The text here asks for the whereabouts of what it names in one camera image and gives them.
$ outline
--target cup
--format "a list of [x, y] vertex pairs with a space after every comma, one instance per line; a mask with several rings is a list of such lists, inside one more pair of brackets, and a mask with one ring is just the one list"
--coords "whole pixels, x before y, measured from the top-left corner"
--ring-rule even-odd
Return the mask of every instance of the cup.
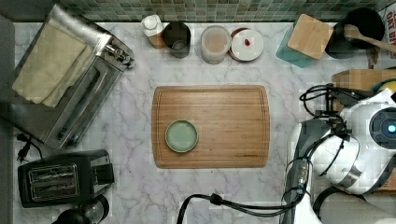
[[201, 35], [202, 58], [206, 63], [221, 63], [231, 46], [228, 31], [219, 25], [207, 27]]
[[346, 24], [355, 25], [362, 35], [376, 40], [382, 40], [385, 33], [384, 23], [378, 13], [370, 8], [361, 7], [350, 11], [346, 17], [335, 24], [332, 37], [326, 47], [326, 53], [335, 59], [345, 59], [353, 56], [361, 49], [370, 49], [374, 45], [362, 40], [347, 38], [344, 27]]
[[163, 30], [163, 42], [177, 58], [185, 58], [190, 53], [191, 31], [180, 21], [171, 21]]

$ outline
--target black plug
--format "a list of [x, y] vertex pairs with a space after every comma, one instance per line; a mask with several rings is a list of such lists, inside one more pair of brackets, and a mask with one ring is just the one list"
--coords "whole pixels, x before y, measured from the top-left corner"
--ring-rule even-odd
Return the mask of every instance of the black plug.
[[222, 205], [222, 198], [221, 196], [219, 196], [218, 194], [212, 193], [212, 195], [210, 195], [210, 202], [219, 206]]
[[24, 135], [23, 133], [18, 134], [17, 140], [22, 142], [29, 142], [29, 138], [26, 137], [26, 135]]
[[30, 142], [26, 143], [26, 145], [23, 147], [23, 149], [21, 149], [21, 150], [18, 152], [18, 158], [17, 158], [17, 160], [18, 160], [19, 162], [23, 162], [24, 159], [26, 158], [27, 153], [29, 152], [29, 149], [30, 149], [30, 145], [31, 145]]

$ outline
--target wooden handle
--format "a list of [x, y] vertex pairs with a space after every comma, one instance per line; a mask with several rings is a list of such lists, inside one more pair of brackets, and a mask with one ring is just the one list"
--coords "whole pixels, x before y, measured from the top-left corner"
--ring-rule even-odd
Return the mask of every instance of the wooden handle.
[[372, 39], [370, 37], [367, 36], [359, 36], [358, 39], [364, 40], [367, 43], [370, 43], [372, 45], [376, 45], [377, 47], [380, 47], [381, 49], [387, 49], [389, 51], [395, 52], [396, 53], [396, 46], [376, 40], [376, 39]]

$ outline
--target black pot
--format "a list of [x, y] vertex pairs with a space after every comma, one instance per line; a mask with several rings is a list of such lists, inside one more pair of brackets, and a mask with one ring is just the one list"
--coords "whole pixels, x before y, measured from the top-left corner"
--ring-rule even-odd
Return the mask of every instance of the black pot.
[[370, 49], [374, 45], [367, 42], [345, 37], [346, 24], [355, 25], [362, 35], [376, 40], [382, 40], [385, 26], [378, 13], [370, 8], [362, 7], [350, 11], [346, 17], [335, 24], [332, 37], [326, 47], [326, 52], [336, 59], [350, 58], [360, 49]]

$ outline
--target cloth on toaster oven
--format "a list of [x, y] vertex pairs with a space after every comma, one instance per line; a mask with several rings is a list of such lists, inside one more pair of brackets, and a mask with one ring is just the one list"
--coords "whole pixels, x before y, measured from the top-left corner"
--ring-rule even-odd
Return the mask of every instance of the cloth on toaster oven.
[[[79, 39], [77, 36], [73, 35], [66, 28], [62, 27], [56, 21], [50, 20], [49, 24], [59, 28], [65, 33], [73, 36], [75, 39]], [[73, 86], [76, 81], [81, 77], [82, 72], [88, 69], [89, 66], [89, 58], [92, 56], [92, 48], [87, 45], [85, 49], [81, 52], [81, 54], [76, 58], [70, 69], [67, 71], [66, 75], [59, 83], [59, 85], [55, 88], [55, 90], [42, 102], [43, 105], [55, 107], [61, 98], [64, 96], [66, 90]]]
[[80, 40], [47, 23], [12, 89], [26, 100], [42, 103], [85, 48]]

